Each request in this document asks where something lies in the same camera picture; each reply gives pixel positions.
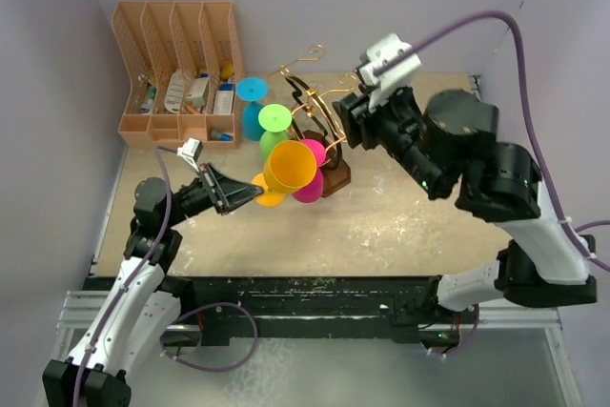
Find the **yellow wine glass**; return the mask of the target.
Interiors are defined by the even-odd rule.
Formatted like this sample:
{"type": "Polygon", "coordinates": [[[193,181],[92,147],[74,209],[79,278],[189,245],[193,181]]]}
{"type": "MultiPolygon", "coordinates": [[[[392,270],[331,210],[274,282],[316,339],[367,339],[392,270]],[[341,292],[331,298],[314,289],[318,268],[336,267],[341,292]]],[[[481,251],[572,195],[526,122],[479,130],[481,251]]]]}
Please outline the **yellow wine glass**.
{"type": "Polygon", "coordinates": [[[274,146],[262,172],[252,180],[263,190],[254,201],[262,207],[276,207],[288,194],[309,185],[317,170],[314,153],[308,146],[295,140],[282,141],[274,146]]]}

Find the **pink wine glass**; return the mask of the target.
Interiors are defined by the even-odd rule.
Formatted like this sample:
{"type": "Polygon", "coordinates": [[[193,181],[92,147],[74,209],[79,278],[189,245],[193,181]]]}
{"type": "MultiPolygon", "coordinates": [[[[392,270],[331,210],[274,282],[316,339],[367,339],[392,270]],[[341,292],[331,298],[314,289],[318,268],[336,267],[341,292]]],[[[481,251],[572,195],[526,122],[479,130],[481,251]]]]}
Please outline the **pink wine glass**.
{"type": "Polygon", "coordinates": [[[301,143],[306,145],[313,153],[317,169],[313,180],[305,187],[294,192],[293,198],[301,203],[313,203],[317,201],[323,193],[321,166],[326,161],[327,153],[325,147],[317,140],[305,138],[301,140],[301,143]]]}

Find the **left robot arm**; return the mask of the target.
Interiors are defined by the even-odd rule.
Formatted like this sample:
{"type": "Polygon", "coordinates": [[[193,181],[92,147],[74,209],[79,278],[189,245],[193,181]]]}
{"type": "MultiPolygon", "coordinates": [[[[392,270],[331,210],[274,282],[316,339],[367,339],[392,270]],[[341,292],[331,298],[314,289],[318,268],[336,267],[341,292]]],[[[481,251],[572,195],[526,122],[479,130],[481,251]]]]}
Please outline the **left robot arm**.
{"type": "Polygon", "coordinates": [[[169,177],[150,177],[134,192],[134,217],[124,259],[92,324],[63,360],[42,375],[50,406],[127,406],[138,366],[172,323],[193,318],[189,280],[170,277],[181,234],[175,225],[209,209],[228,214],[263,194],[261,187],[232,179],[211,164],[173,192],[169,177]]]}

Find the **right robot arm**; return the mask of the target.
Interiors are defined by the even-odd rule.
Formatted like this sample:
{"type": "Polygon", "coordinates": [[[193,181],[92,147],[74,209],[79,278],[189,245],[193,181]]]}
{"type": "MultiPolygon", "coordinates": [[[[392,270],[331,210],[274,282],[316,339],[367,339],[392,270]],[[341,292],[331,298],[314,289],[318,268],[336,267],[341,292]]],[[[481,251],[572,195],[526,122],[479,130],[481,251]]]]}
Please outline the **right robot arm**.
{"type": "Polygon", "coordinates": [[[433,279],[424,312],[445,322],[498,298],[529,308],[593,304],[597,280],[585,257],[593,238],[566,234],[541,168],[521,145],[497,140],[499,110],[464,90],[432,96],[421,110],[409,87],[370,112],[370,94],[349,93],[333,107],[350,147],[382,147],[429,199],[447,199],[510,235],[496,259],[433,279]]]}

